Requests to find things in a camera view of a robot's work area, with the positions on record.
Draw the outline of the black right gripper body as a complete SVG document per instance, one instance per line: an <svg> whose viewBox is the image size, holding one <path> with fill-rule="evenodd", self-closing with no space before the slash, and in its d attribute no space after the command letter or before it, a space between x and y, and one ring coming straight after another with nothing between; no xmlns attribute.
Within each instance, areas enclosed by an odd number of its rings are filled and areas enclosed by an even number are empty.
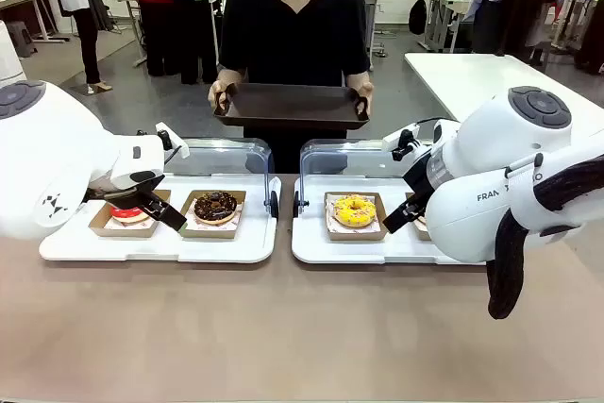
<svg viewBox="0 0 604 403"><path fill-rule="evenodd" d="M432 156L423 155L415 160L403 179L416 197L430 198L438 188L438 178L432 169Z"/></svg>

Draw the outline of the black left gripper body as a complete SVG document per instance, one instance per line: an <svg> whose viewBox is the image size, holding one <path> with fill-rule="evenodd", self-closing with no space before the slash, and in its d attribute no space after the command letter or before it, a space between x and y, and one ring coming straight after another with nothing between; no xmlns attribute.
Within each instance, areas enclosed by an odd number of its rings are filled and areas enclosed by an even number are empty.
<svg viewBox="0 0 604 403"><path fill-rule="evenodd" d="M87 189L84 194L84 202L103 200L118 209L156 209L161 202L154 190L163 180L164 176L156 176L123 190Z"/></svg>

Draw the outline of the person's left hand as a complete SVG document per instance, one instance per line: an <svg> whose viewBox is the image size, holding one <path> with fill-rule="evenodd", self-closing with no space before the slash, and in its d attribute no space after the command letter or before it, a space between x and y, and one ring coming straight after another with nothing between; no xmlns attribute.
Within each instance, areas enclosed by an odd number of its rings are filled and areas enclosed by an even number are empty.
<svg viewBox="0 0 604 403"><path fill-rule="evenodd" d="M360 97L367 100L367 115L370 116L373 107L374 84L371 82L368 74L350 75L346 78L347 87L354 89Z"/></svg>

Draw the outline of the person's right hand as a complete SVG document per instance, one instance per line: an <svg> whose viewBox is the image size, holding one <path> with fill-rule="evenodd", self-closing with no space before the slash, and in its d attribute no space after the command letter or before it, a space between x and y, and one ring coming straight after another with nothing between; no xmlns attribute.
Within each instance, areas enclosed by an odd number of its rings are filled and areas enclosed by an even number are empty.
<svg viewBox="0 0 604 403"><path fill-rule="evenodd" d="M209 89L208 100L212 110L225 114L230 106L231 98L237 93L238 82L214 81Z"/></svg>

